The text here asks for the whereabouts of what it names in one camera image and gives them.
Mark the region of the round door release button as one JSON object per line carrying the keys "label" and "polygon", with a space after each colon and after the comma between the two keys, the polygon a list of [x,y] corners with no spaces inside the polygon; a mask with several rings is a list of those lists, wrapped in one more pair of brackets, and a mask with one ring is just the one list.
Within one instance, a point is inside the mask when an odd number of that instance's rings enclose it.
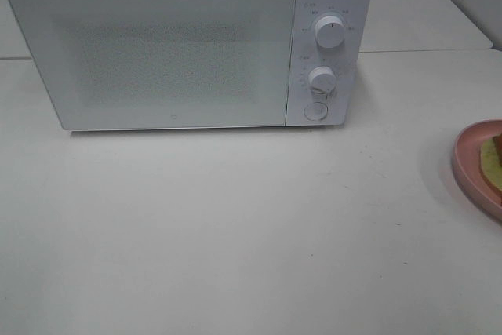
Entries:
{"label": "round door release button", "polygon": [[322,102],[314,102],[306,106],[304,116],[310,121],[322,121],[328,115],[328,107]]}

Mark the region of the white microwave door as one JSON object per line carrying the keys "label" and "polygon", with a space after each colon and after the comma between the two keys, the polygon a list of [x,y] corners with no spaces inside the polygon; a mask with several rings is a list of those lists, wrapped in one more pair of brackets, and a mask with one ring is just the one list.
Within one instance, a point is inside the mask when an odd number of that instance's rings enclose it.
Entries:
{"label": "white microwave door", "polygon": [[294,0],[9,0],[66,130],[278,126]]}

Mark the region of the pink round plate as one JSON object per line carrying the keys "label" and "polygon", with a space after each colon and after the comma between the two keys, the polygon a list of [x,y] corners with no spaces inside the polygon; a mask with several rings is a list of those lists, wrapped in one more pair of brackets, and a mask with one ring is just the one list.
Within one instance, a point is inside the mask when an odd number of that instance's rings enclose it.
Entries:
{"label": "pink round plate", "polygon": [[463,193],[479,209],[501,222],[501,192],[482,173],[481,146],[501,134],[501,120],[484,120],[463,129],[452,151],[452,170]]}

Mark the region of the white bread sandwich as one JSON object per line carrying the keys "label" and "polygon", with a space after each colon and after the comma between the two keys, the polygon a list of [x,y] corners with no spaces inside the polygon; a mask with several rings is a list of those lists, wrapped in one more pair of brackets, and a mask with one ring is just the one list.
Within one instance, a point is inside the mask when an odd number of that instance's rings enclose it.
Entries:
{"label": "white bread sandwich", "polygon": [[480,148],[482,175],[490,187],[501,196],[501,135],[486,140]]}

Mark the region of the lower white timer knob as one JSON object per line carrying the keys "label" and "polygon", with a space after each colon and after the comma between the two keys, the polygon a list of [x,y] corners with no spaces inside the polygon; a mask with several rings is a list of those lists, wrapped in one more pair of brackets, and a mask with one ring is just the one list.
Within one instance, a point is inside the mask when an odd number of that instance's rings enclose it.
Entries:
{"label": "lower white timer knob", "polygon": [[321,66],[310,71],[307,80],[312,92],[329,94],[336,88],[337,77],[330,67]]}

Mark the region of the upper white power knob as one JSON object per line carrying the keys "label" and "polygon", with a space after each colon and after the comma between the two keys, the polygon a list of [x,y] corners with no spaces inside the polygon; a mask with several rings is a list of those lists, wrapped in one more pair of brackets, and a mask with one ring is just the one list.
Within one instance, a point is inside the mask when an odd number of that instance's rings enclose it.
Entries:
{"label": "upper white power knob", "polygon": [[324,49],[336,48],[344,41],[345,31],[345,23],[338,15],[325,15],[315,23],[315,40]]}

